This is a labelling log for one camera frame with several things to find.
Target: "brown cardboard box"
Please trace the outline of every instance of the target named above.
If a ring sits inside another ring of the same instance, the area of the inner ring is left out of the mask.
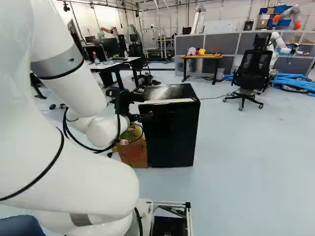
[[[138,140],[128,145],[117,145],[122,162],[136,168],[148,168],[148,153],[145,140]]]
[[[267,10],[267,14],[273,14],[275,9],[273,7],[269,7]]]
[[[121,135],[121,139],[125,141],[128,139],[127,144],[123,145],[123,142],[117,144],[117,151],[122,162],[136,168],[148,168],[147,143],[141,127],[132,125]]]
[[[268,20],[260,20],[259,27],[260,28],[267,27],[267,24],[268,24]]]

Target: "black cabinet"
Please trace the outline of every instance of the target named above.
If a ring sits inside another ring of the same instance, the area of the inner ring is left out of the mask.
[[[190,84],[146,87],[141,114],[151,167],[193,165],[200,101]]]

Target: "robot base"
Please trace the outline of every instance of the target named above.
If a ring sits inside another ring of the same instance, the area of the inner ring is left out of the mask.
[[[142,222],[143,236],[193,236],[189,202],[152,202],[140,199],[136,205]],[[125,236],[139,236],[136,215]]]

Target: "black desk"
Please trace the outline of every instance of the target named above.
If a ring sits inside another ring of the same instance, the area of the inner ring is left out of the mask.
[[[118,83],[119,89],[123,90],[124,89],[124,85],[123,85],[122,78],[120,76],[120,69],[123,66],[124,66],[124,64],[121,63],[121,62],[114,62],[112,65],[104,65],[103,63],[101,63],[99,65],[95,65],[93,63],[93,64],[89,65],[89,69],[92,72],[110,72],[110,73],[114,72],[115,75],[116,75],[116,78],[117,78],[117,83]]]
[[[136,88],[139,87],[139,78],[138,78],[138,74],[137,74],[137,68],[139,65],[139,62],[143,60],[142,57],[128,57],[128,60],[122,60],[122,61],[118,61],[116,60],[115,62],[120,62],[123,64],[129,64],[132,68],[132,73],[133,73],[133,78],[134,78],[134,83],[136,84]]]
[[[184,77],[182,79],[182,82],[184,82],[187,79],[186,76],[186,70],[187,70],[187,60],[188,59],[196,59],[196,58],[202,58],[202,59],[215,59],[216,60],[216,70],[215,70],[215,77],[212,81],[212,84],[215,85],[216,84],[216,80],[217,80],[217,72],[218,72],[218,67],[219,67],[219,60],[222,57],[222,55],[220,56],[215,56],[213,54],[206,54],[204,56],[199,56],[199,55],[193,55],[193,56],[181,56],[182,59],[184,59]]]

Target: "water bottle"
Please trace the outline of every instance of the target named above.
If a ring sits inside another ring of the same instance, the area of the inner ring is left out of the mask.
[[[100,64],[100,61],[99,61],[99,59],[97,58],[95,51],[93,51],[93,58],[94,58],[94,63],[95,63],[95,65]]]

